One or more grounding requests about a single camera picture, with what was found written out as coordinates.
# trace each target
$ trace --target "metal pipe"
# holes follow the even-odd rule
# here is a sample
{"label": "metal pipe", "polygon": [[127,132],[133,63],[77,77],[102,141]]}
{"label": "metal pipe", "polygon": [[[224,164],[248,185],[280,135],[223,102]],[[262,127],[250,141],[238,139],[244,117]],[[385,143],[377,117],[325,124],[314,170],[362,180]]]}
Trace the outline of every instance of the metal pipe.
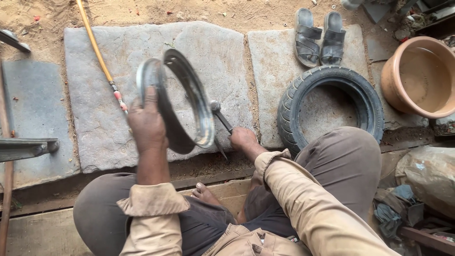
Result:
{"label": "metal pipe", "polygon": [[[6,113],[6,97],[3,84],[3,68],[0,57],[0,125],[3,137],[10,138],[10,124]],[[6,255],[6,238],[8,237],[8,224],[10,222],[11,197],[13,192],[14,162],[5,162],[5,180],[3,183],[3,212],[0,222],[0,256]]]}
{"label": "metal pipe", "polygon": [[77,6],[79,7],[79,11],[81,12],[82,21],[84,22],[84,27],[87,30],[87,34],[90,39],[91,46],[93,47],[93,50],[95,51],[95,54],[96,54],[96,57],[98,58],[101,69],[103,70],[104,74],[106,75],[109,85],[111,86],[112,90],[114,91],[114,96],[118,100],[118,103],[120,104],[120,108],[123,110],[123,112],[125,112],[125,114],[128,114],[128,107],[121,99],[121,94],[117,90],[117,86],[115,86],[112,76],[109,73],[109,70],[107,69],[106,64],[104,63],[103,56],[101,55],[100,49],[98,48],[98,44],[96,42],[95,36],[93,35],[93,32],[91,31],[90,23],[88,22],[88,19],[87,19],[87,14],[85,13],[84,6],[82,5],[82,0],[76,0],[76,2],[77,2]]}

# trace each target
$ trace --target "jacket sleeve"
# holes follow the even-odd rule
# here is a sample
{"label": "jacket sleeve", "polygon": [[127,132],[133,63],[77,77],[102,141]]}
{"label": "jacket sleeve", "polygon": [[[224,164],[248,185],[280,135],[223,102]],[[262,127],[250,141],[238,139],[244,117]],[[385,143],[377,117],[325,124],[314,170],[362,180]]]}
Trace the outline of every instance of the jacket sleeve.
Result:
{"label": "jacket sleeve", "polygon": [[287,149],[262,153],[254,164],[314,256],[399,255],[307,170],[290,160]]}
{"label": "jacket sleeve", "polygon": [[190,208],[171,183],[134,185],[130,197],[117,202],[132,216],[130,234],[120,256],[181,256],[182,234],[177,213]]}

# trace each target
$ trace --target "sandal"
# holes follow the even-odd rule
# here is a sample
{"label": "sandal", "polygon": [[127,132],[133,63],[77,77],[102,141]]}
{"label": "sandal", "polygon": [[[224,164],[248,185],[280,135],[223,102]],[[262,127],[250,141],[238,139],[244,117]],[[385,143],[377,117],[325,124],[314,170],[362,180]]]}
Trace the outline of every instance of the sandal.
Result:
{"label": "sandal", "polygon": [[298,61],[307,67],[317,66],[320,47],[314,41],[321,39],[322,29],[313,27],[313,14],[310,10],[297,10],[294,29],[294,54]]}
{"label": "sandal", "polygon": [[321,65],[339,66],[343,59],[343,43],[346,30],[343,30],[341,14],[329,12],[324,19],[324,40],[321,49]]}

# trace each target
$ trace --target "tire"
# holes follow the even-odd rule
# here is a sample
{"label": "tire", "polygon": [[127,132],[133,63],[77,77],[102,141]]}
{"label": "tire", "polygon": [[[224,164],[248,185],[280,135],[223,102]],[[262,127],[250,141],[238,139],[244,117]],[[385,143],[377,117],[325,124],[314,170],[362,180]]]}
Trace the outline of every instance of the tire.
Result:
{"label": "tire", "polygon": [[384,112],[378,94],[371,84],[348,68],[320,66],[294,79],[278,106],[278,133],[291,154],[295,157],[308,145],[298,121],[303,99],[312,89],[323,84],[336,86],[352,98],[357,113],[357,127],[369,132],[380,143],[384,132]]}

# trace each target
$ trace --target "hammer head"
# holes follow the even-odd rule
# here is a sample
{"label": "hammer head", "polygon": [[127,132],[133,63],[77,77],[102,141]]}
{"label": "hammer head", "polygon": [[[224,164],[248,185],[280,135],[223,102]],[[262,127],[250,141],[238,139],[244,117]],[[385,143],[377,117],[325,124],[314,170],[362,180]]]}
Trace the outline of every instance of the hammer head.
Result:
{"label": "hammer head", "polygon": [[210,108],[212,109],[212,112],[217,112],[221,110],[221,104],[217,100],[212,100],[210,102]]}

